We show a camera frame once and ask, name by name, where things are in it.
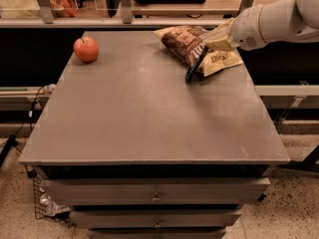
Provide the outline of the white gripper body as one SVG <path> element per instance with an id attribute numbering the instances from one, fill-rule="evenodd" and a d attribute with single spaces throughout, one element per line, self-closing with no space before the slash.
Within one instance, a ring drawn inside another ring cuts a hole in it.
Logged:
<path id="1" fill-rule="evenodd" d="M 260 27 L 262 9 L 262 5 L 247 8 L 232 23 L 230 35 L 239 47 L 245 51 L 252 51 L 266 46 Z"/>

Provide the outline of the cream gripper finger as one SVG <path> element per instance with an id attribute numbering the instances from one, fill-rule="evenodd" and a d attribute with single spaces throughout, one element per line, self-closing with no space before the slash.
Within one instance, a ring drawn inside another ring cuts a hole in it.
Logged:
<path id="1" fill-rule="evenodd" d="M 203 35 L 203 41 L 205 43 L 219 41 L 219 40 L 232 42 L 233 37 L 231 35 L 231 27 L 234 21 L 235 21 L 234 18 L 229 18 L 224 23 L 215 27 L 213 30 L 205 33 Z"/>
<path id="2" fill-rule="evenodd" d="M 218 38 L 208 37 L 204 39 L 204 43 L 209 50 L 224 52 L 231 52 L 240 46 L 230 35 L 224 35 Z"/>

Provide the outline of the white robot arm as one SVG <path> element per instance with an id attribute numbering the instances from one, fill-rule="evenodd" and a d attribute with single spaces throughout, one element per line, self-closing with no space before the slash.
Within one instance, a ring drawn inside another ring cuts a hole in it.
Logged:
<path id="1" fill-rule="evenodd" d="M 253 6 L 203 37 L 209 50 L 221 51 L 251 51 L 280 41 L 319 41 L 319 0 L 280 0 Z"/>

